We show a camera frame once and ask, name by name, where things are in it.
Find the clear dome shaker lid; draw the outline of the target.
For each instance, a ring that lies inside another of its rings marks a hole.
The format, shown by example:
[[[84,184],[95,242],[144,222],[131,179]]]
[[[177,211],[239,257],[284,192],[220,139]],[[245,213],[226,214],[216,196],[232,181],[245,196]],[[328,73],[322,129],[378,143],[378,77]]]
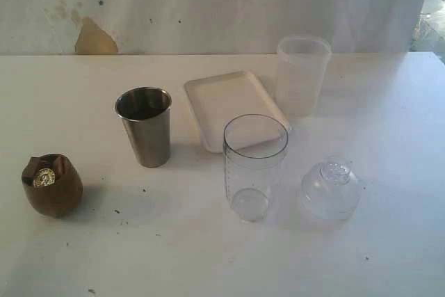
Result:
[[[348,220],[361,197],[362,181],[345,159],[328,156],[302,178],[303,205],[323,220]]]

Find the stainless steel tumbler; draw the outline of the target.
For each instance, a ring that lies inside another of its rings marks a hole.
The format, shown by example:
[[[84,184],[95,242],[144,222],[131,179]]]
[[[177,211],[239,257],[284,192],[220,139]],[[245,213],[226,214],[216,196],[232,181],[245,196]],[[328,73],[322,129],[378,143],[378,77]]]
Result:
[[[172,98],[162,88],[138,87],[115,102],[138,163],[157,168],[170,158],[170,107]]]

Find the translucent plastic container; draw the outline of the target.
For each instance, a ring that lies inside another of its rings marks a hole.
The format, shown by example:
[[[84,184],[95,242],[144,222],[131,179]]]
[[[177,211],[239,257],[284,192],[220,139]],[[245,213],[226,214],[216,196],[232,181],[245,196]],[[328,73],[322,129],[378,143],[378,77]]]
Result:
[[[285,115],[311,114],[331,55],[329,43],[318,36],[297,34],[280,40],[274,98]]]

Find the clear shaker cup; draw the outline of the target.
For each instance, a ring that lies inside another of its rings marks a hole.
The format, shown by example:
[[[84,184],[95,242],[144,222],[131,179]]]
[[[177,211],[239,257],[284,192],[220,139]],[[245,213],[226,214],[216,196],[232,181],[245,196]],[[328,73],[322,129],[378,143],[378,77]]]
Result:
[[[280,184],[288,143],[284,125],[267,115],[240,115],[225,126],[225,195],[241,220],[256,222],[266,216]]]

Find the brown wooden cup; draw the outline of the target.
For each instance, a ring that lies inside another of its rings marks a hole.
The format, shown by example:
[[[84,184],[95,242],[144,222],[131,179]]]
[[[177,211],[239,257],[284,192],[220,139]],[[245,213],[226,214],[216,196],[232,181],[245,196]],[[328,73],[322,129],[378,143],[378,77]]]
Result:
[[[54,184],[46,187],[35,188],[33,182],[28,184],[23,180],[22,184],[29,203],[38,213],[60,218],[70,213],[80,203],[83,184],[76,168],[66,156],[55,153],[43,156],[49,155],[62,156],[65,159],[64,174]]]

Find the white rectangular tray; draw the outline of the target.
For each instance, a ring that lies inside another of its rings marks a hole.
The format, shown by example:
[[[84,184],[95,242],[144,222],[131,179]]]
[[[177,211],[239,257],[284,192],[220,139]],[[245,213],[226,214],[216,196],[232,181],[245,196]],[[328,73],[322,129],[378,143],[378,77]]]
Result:
[[[223,151],[224,128],[240,115],[267,115],[291,131],[283,112],[257,76],[249,71],[187,81],[184,90],[199,129],[201,144],[208,152]]]

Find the gold foil coin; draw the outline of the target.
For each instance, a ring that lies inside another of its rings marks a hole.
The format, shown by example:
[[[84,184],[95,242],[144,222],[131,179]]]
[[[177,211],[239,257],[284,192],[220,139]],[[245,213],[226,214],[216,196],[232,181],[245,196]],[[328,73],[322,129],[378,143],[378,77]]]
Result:
[[[56,173],[51,168],[41,168],[33,179],[35,188],[46,187],[54,184],[56,181]]]

